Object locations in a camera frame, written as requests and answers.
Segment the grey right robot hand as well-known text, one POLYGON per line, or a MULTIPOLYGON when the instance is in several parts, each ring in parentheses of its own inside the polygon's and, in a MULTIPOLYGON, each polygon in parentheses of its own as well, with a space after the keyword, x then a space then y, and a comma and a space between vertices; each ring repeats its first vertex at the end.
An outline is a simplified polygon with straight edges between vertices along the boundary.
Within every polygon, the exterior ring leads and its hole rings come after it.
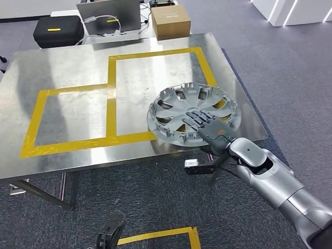
POLYGON ((209 151, 216 156, 225 154, 228 145, 236 138, 228 124, 205 110, 186 112, 182 121, 207 142, 209 151))

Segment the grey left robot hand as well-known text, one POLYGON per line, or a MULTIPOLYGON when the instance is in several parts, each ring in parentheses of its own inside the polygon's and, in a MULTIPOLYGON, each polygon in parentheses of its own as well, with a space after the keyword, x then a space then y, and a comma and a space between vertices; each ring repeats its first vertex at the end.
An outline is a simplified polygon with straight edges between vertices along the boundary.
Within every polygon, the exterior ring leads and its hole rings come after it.
POLYGON ((114 211, 98 233, 96 248, 116 248, 126 223, 125 214, 114 211))

